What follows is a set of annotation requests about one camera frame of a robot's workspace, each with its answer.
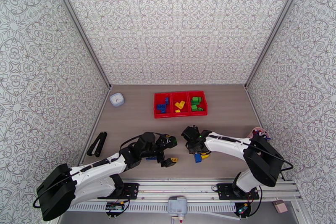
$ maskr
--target wall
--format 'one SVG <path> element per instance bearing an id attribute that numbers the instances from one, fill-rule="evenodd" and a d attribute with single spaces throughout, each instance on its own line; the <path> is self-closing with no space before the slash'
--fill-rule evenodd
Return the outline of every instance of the wall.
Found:
<path id="1" fill-rule="evenodd" d="M 0 222 L 41 223 L 36 187 L 74 165 L 107 86 L 59 0 L 0 0 Z"/>
<path id="2" fill-rule="evenodd" d="M 296 0 L 249 92 L 314 223 L 336 223 L 336 0 Z"/>
<path id="3" fill-rule="evenodd" d="M 71 0 L 112 84 L 243 84 L 284 0 Z"/>

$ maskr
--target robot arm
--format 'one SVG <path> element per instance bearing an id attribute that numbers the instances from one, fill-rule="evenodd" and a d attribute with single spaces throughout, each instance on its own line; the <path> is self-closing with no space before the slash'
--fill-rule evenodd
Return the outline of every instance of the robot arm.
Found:
<path id="1" fill-rule="evenodd" d="M 143 157 L 156 157 L 162 167 L 176 163 L 176 159 L 165 160 L 163 153 L 177 145 L 175 137 L 146 132 L 132 139 L 138 140 L 100 161 L 72 168 L 67 164 L 56 167 L 37 188 L 38 197 L 33 204 L 35 208 L 41 208 L 43 220 L 57 218 L 74 204 L 111 195 L 123 184 L 119 174 L 138 166 Z"/>
<path id="2" fill-rule="evenodd" d="M 247 163 L 249 169 L 239 173 L 232 184 L 235 195 L 239 198 L 246 198 L 246 193 L 258 185 L 274 187 L 283 163 L 287 163 L 266 141 L 264 135 L 234 138 L 209 130 L 199 133 L 196 126 L 188 126 L 182 137 L 187 140 L 186 147 L 190 154 L 217 151 L 238 157 Z"/>

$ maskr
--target floor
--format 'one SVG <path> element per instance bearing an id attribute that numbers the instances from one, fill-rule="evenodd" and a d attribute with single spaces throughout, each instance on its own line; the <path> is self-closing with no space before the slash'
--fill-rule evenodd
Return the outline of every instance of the floor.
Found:
<path id="1" fill-rule="evenodd" d="M 207 116 L 154 119 L 153 99 L 156 92 L 203 90 L 208 103 Z M 144 132 L 173 135 L 178 145 L 165 151 L 166 158 L 178 157 L 176 165 L 161 168 L 156 161 L 142 160 L 136 168 L 121 174 L 122 178 L 234 178 L 246 170 L 244 161 L 222 153 L 211 153 L 201 163 L 188 154 L 181 133 L 187 126 L 212 130 L 219 134 L 245 138 L 258 126 L 242 85 L 124 85 L 113 86 L 111 94 L 120 92 L 125 103 L 113 107 L 106 102 L 93 139 L 106 131 L 108 137 L 99 158 L 86 156 L 84 164 L 118 152 L 120 144 Z"/>

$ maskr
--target black mounting plate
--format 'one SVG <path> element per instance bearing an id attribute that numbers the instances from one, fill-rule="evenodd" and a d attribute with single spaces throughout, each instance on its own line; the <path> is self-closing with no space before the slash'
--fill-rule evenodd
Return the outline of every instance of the black mounting plate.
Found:
<path id="1" fill-rule="evenodd" d="M 245 193 L 242 197 L 237 197 L 234 194 L 234 190 L 232 189 L 232 183 L 218 183 L 217 192 L 219 196 L 219 200 L 252 200 L 259 199 L 259 194 L 257 188 L 251 189 L 249 193 Z"/>
<path id="2" fill-rule="evenodd" d="M 136 199 L 138 196 L 139 183 L 124 183 L 123 190 L 120 195 L 116 195 L 115 191 L 107 197 L 99 197 L 98 199 Z"/>

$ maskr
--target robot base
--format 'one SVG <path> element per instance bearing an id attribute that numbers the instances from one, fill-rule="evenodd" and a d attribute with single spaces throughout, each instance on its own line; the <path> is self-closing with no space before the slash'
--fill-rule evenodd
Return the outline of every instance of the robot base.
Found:
<path id="1" fill-rule="evenodd" d="M 245 193 L 242 196 L 237 195 L 234 193 L 232 188 L 232 183 L 218 183 L 217 185 L 217 192 L 219 196 L 219 200 L 252 200 L 252 199 L 259 199 L 259 194 L 257 188 L 251 189 L 249 193 Z"/>

